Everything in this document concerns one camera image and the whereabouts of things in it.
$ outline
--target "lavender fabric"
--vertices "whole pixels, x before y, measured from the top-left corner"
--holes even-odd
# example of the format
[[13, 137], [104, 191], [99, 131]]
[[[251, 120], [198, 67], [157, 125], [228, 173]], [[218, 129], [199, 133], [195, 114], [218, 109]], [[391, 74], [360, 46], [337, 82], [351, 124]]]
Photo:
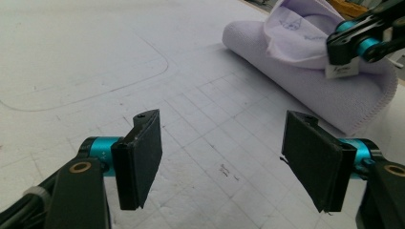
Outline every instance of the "lavender fabric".
[[232, 22], [224, 29], [223, 42], [346, 135], [372, 121], [396, 91], [394, 67], [385, 59], [360, 62], [360, 75], [326, 79], [324, 70], [296, 67], [268, 56], [263, 22]]
[[325, 69], [326, 40], [341, 21], [325, 0], [279, 0], [264, 24], [266, 54], [290, 66]]

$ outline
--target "black rubber pad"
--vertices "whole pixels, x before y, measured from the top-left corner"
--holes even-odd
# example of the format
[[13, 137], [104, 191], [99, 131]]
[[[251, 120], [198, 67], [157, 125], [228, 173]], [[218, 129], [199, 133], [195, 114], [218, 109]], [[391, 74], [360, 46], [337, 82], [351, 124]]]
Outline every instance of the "black rubber pad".
[[282, 154], [319, 212], [341, 211], [355, 152], [315, 117], [288, 111]]

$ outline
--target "white table surface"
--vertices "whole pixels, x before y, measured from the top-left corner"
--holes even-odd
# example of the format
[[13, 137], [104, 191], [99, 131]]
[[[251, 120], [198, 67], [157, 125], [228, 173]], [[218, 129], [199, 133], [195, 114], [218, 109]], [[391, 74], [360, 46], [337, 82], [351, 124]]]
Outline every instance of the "white table surface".
[[[132, 116], [159, 108], [163, 159], [145, 209], [121, 212], [105, 179], [114, 228], [355, 228], [365, 183], [350, 182], [342, 213], [317, 213], [278, 158], [286, 110], [310, 111], [222, 44], [227, 23], [265, 18], [237, 0], [2, 1], [0, 210], [86, 137], [126, 135]], [[400, 163], [404, 97], [398, 86], [358, 134]]]

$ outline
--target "folded cloth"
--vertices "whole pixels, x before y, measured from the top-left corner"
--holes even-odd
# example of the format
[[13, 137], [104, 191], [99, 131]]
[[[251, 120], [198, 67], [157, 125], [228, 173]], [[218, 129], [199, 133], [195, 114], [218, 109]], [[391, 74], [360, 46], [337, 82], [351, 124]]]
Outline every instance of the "folded cloth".
[[395, 70], [386, 59], [373, 64], [360, 62], [360, 70], [364, 70], [360, 75], [326, 79], [323, 70], [269, 57], [263, 22], [232, 22], [224, 29], [223, 42], [346, 135], [370, 123], [396, 91]]
[[325, 0], [279, 0], [264, 24], [266, 53], [290, 66], [325, 69], [326, 40], [341, 21]]

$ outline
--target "cable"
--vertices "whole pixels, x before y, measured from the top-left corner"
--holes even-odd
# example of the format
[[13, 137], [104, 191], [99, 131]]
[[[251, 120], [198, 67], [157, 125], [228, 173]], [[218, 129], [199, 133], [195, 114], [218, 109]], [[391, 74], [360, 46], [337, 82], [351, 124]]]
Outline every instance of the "cable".
[[42, 229], [45, 225], [45, 219], [47, 217], [47, 212], [40, 213], [24, 222], [22, 227], [24, 229]]
[[26, 194], [33, 194], [36, 195], [37, 197], [42, 199], [42, 205], [44, 206], [44, 211], [47, 211], [48, 208], [51, 205], [51, 195], [48, 193], [48, 191], [41, 186], [33, 186], [29, 189], [27, 189], [24, 192], [24, 195]]
[[29, 219], [35, 214], [38, 214], [42, 210], [42, 199], [40, 197], [33, 196], [20, 211], [2, 223], [0, 225], [0, 229], [18, 228], [18, 226], [21, 226], [25, 220]]
[[[46, 189], [49, 194], [55, 183], [57, 171], [42, 181], [38, 186]], [[22, 225], [26, 220], [34, 217], [44, 210], [42, 198], [34, 194], [26, 194], [11, 207], [0, 213], [0, 229], [13, 228], [16, 225]]]

